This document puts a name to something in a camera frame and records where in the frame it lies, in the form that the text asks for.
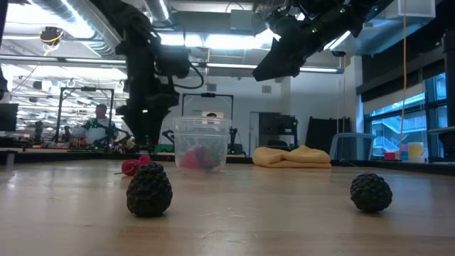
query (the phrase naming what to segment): computer monitor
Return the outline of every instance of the computer monitor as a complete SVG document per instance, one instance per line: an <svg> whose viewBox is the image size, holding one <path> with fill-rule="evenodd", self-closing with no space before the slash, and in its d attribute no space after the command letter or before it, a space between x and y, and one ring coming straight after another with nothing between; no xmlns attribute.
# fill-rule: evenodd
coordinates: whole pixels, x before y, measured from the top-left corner
<svg viewBox="0 0 455 256"><path fill-rule="evenodd" d="M0 103L0 131L15 132L19 104Z"/></svg>

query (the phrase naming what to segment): ceiling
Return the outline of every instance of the ceiling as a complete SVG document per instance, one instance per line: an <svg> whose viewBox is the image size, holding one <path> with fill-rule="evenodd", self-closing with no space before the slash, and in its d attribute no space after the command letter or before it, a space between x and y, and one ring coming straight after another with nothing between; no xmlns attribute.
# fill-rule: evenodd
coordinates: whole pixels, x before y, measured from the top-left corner
<svg viewBox="0 0 455 256"><path fill-rule="evenodd" d="M31 0L9 0L9 12L4 31L4 40L0 48L2 55L28 55L66 58L106 58L93 50L96 32L90 22L83 26L74 26L63 20L58 15L42 9ZM68 2L80 3L87 0L71 0ZM146 13L145 0L123 0L134 5ZM232 63L257 65L266 56L270 43L274 37L270 30L266 29L263 16L271 10L281 6L284 1L280 0L242 0L229 2L226 0L170 0L173 16L186 27L186 45L191 50L191 60L212 63ZM373 54L385 50L394 41L400 40L398 31L402 29L402 21L390 15L381 13L377 18L366 24L358 38L352 36L342 42L336 50L344 50L349 54ZM246 17L250 22L239 23L238 20ZM409 32L423 26L430 18L420 17L409 20ZM109 31L109 25L98 23L103 31ZM49 51L39 39L40 32L46 26L63 28L66 33L58 45ZM163 30L160 32L165 44L179 44L183 42L183 34L180 31ZM339 68L340 59L334 57L330 51L325 50L311 56L306 65L321 68ZM81 85L96 86L98 88L115 89L115 105L125 104L128 95L122 92L120 80L126 79L126 71L122 68L84 68L65 66L44 66L21 64L2 64L2 69L9 71L13 82L10 90L17 89L13 94L13 101L21 104L21 127L33 127L36 115L49 122L45 123L48 128L55 126L55 113L58 104L59 87L68 83L75 87ZM200 70L204 76L225 77L251 77L251 70L232 68L204 68ZM33 88L33 83L45 79L44 90ZM86 119L92 114L96 104L108 104L103 92L74 92L77 97L68 97L64 101L63 114L67 115L63 124L77 125L80 119ZM78 101L78 98L90 98L88 102Z"/></svg>

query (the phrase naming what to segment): table surface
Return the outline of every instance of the table surface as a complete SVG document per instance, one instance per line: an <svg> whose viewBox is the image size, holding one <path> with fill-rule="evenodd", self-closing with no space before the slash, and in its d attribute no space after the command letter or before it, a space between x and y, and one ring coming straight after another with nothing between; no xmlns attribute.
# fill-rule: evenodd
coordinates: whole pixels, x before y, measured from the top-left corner
<svg viewBox="0 0 455 256"><path fill-rule="evenodd" d="M160 218L126 207L120 161L69 161L0 169L2 256L453 255L455 178L334 167L227 165L209 176L164 163L173 186ZM359 173L375 172L392 205L360 213L349 199Z"/></svg>

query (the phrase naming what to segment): red object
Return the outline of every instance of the red object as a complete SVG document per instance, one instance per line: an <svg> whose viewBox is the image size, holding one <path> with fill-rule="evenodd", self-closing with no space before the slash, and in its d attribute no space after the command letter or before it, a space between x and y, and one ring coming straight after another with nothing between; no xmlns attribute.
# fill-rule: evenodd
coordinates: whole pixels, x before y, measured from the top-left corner
<svg viewBox="0 0 455 256"><path fill-rule="evenodd" d="M151 158L149 155L141 155L141 157L139 157L139 163L141 163L142 165L148 164L150 162Z"/></svg>
<svg viewBox="0 0 455 256"><path fill-rule="evenodd" d="M384 160L395 160L395 152L385 152Z"/></svg>
<svg viewBox="0 0 455 256"><path fill-rule="evenodd" d="M186 152L183 155L183 158L180 160L179 164L180 168L188 168L188 169L198 169L200 168L198 156L196 151L191 150Z"/></svg>
<svg viewBox="0 0 455 256"><path fill-rule="evenodd" d="M141 163L137 160L126 160L122 163L122 173L126 176L134 176L139 170Z"/></svg>

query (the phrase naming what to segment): man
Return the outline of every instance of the man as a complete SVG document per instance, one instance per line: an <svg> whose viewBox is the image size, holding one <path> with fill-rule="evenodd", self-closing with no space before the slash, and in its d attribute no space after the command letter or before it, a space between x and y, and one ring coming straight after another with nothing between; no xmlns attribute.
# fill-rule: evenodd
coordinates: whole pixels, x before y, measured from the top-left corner
<svg viewBox="0 0 455 256"><path fill-rule="evenodd" d="M91 120L87 121L87 123L84 124L82 127L80 127L79 129L76 129L76 131L73 133L73 135L75 137L85 137L88 144L93 144L97 140L105 138L107 136L106 129L97 127L96 124L100 124L104 127L109 126L109 118L106 117L106 112L107 112L106 105L104 105L104 104L98 105L95 110L96 120L91 119ZM115 123L112 121L111 121L111 127L115 128ZM119 136L119 132L115 131L114 139L117 138L118 136Z"/></svg>

